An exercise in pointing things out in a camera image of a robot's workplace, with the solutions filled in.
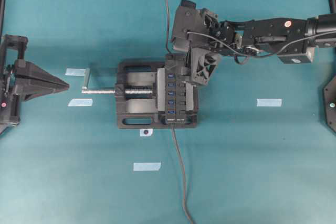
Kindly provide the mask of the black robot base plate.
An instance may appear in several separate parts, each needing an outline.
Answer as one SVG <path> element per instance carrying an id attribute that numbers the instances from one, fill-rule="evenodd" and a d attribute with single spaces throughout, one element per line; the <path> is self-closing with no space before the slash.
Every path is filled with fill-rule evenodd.
<path id="1" fill-rule="evenodd" d="M 323 103 L 326 124 L 335 132 L 335 76 L 323 88 Z"/>

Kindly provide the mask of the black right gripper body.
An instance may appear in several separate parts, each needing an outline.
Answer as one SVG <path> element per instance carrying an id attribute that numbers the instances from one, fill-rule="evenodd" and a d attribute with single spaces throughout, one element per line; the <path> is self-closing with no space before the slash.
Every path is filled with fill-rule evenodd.
<path id="1" fill-rule="evenodd" d="M 220 22 L 218 15 L 208 9 L 198 10 L 201 23 L 194 31 L 187 32 L 190 41 L 189 50 L 191 47 L 204 47 L 206 50 L 221 52 L 223 55 L 237 54 L 240 45 L 236 42 L 236 31 L 243 30 L 243 23 L 228 20 Z"/>

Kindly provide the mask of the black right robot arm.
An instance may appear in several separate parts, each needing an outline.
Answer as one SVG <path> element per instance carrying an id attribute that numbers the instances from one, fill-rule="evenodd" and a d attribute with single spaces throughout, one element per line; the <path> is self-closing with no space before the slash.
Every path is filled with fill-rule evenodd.
<path id="1" fill-rule="evenodd" d="M 198 86 L 208 84 L 221 56 L 238 65 L 271 56 L 288 64 L 311 63 L 316 48 L 335 47 L 335 14 L 230 22 L 205 8 L 183 7 L 175 24 L 180 28 L 174 28 L 174 48 L 188 53 L 188 81 Z"/>

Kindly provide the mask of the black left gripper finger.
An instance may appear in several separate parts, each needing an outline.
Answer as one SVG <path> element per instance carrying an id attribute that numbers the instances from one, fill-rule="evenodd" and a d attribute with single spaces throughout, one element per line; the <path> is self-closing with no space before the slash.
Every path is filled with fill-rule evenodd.
<path id="1" fill-rule="evenodd" d="M 15 95 L 28 101 L 68 90 L 70 85 L 25 60 L 15 61 Z"/>

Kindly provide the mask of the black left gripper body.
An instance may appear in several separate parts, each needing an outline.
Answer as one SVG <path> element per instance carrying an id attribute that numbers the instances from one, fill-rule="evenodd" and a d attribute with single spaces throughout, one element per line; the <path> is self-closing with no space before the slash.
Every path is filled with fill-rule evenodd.
<path id="1" fill-rule="evenodd" d="M 7 51 L 17 51 L 17 59 L 25 59 L 28 38 L 5 35 L 1 42 L 1 127 L 15 127 L 20 123 L 20 98 L 13 90 L 15 85 L 15 64 L 7 64 Z"/>

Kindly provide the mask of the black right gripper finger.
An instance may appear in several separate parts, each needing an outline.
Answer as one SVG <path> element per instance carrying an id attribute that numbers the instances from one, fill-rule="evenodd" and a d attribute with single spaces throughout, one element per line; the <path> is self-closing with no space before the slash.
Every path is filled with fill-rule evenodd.
<path id="1" fill-rule="evenodd" d="M 206 86 L 220 63 L 220 54 L 202 48 L 191 49 L 191 83 Z"/>

